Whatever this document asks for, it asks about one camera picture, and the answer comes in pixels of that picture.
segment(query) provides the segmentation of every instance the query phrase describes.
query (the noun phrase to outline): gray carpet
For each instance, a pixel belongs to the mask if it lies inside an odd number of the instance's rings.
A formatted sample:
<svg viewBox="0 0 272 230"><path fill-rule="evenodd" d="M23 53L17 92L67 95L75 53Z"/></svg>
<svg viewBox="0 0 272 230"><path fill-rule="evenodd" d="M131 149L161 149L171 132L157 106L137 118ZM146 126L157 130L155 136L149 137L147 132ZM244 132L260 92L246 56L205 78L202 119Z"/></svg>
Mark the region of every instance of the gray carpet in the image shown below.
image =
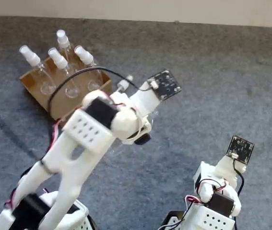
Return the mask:
<svg viewBox="0 0 272 230"><path fill-rule="evenodd" d="M26 151L42 156L48 142L48 116L18 80L29 69L18 48L45 58L59 28L138 85L169 68L183 88L158 108L149 143L106 154L85 182L79 199L101 230L156 230L184 209L200 162L216 164L233 134L255 143L238 228L272 229L272 28L259 27L0 17L0 212L34 163Z"/></svg>

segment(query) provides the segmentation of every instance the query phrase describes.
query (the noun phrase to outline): clear glass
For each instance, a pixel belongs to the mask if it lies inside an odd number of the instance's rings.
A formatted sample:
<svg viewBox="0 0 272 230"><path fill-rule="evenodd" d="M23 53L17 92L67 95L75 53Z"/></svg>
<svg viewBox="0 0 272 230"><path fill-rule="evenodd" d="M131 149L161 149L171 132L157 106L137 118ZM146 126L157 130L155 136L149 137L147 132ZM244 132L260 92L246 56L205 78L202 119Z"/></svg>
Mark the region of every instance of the clear glass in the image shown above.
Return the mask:
<svg viewBox="0 0 272 230"><path fill-rule="evenodd" d="M65 77L69 77L70 75L75 73L74 68L71 68L69 65L66 66L66 68L61 70L62 74L65 75ZM78 97L80 93L79 88L75 84L74 80L71 79L67 82L67 88L65 89L65 95L69 98L76 98Z"/></svg>
<svg viewBox="0 0 272 230"><path fill-rule="evenodd" d="M40 91L44 95L51 95L56 89L56 84L49 72L47 65L42 62L35 66L34 76L37 82L40 82Z"/></svg>
<svg viewBox="0 0 272 230"><path fill-rule="evenodd" d="M96 62L93 61L91 64L89 65L85 65L84 64L84 68L89 68L89 67L94 67L96 66ZM92 79L88 82L88 90L89 91L94 91L94 90L98 90L102 85L103 85L103 77L102 77L102 73L100 70L93 70L91 71L92 74L95 76L95 79Z"/></svg>
<svg viewBox="0 0 272 230"><path fill-rule="evenodd" d="M67 60L70 69L74 69L74 71L77 71L77 59L74 53L74 46L70 44L66 48L61 48L59 50L60 54L64 56L64 58Z"/></svg>

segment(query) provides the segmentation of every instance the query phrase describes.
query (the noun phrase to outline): cardboard box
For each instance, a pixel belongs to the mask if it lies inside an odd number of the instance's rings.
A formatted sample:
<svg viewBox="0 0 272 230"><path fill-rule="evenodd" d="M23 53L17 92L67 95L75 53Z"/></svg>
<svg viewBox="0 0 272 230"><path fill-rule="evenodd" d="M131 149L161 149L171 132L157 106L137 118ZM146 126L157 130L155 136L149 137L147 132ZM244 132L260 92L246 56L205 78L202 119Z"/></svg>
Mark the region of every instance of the cardboard box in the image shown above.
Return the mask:
<svg viewBox="0 0 272 230"><path fill-rule="evenodd" d="M51 77L53 78L55 84L58 86L61 82L65 80L65 77L62 74L56 74L58 69L55 66L51 58L47 58L45 63L48 65L51 71ZM102 72L104 84L100 88L107 94L111 93L112 90L112 81L110 77ZM87 84L91 79L94 79L93 71L82 73L74 78L75 84L80 88L80 94L77 98L68 98L65 95L65 86L59 90L52 102L51 116L55 120L69 116L76 107L82 104L84 96L90 91L87 88ZM49 95L43 95L39 88L40 81L45 81L45 79L37 79L34 75L34 70L30 70L20 77L22 84L28 90L28 92L38 101L38 103L46 110L47 101Z"/></svg>

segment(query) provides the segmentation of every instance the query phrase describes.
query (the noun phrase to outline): white robotic arm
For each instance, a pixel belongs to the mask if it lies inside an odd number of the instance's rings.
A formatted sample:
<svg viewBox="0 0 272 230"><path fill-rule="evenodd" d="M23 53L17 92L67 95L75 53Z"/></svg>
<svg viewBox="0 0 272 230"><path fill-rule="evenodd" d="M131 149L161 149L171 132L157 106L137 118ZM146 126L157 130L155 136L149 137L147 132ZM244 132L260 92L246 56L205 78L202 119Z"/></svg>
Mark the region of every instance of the white robotic arm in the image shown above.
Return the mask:
<svg viewBox="0 0 272 230"><path fill-rule="evenodd" d="M232 230L241 210L235 190L237 174L245 172L253 148L254 144L233 136L227 154L216 166L202 161L193 176L198 198L186 196L185 201L189 197L193 203L181 220L168 216L159 230Z"/></svg>
<svg viewBox="0 0 272 230"><path fill-rule="evenodd" d="M49 171L60 173L59 191L50 210L39 222L38 229L62 229L58 224L75 204L82 184L114 140L119 138L124 144L132 144L150 132L152 127L147 120L148 114L162 100L179 91L173 76L165 70L146 81L130 98L119 92L108 96L100 90L87 94L82 108L73 113L63 127L62 134L44 156L44 165L38 161L20 180L12 198L13 209L52 176ZM84 152L72 160L71 155L78 146L83 146ZM0 215L0 230L13 230L10 229L13 217L6 210L4 212ZM9 222L10 225L3 229L3 222Z"/></svg>

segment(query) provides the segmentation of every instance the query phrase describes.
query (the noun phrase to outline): black circuit board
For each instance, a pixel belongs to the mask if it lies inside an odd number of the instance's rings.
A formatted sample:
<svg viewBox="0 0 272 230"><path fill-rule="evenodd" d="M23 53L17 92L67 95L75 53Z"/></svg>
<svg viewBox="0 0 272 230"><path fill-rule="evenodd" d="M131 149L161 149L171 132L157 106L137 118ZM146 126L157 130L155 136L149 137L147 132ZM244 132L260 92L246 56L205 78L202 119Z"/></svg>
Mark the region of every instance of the black circuit board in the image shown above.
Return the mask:
<svg viewBox="0 0 272 230"><path fill-rule="evenodd" d="M248 164L253 148L253 143L234 135L228 146L226 155L237 159L237 161L243 164Z"/></svg>
<svg viewBox="0 0 272 230"><path fill-rule="evenodd" d="M153 89L153 91L160 101L164 101L182 90L168 69L151 76L148 79L149 84L151 84L152 81L155 81L158 85L158 88Z"/></svg>

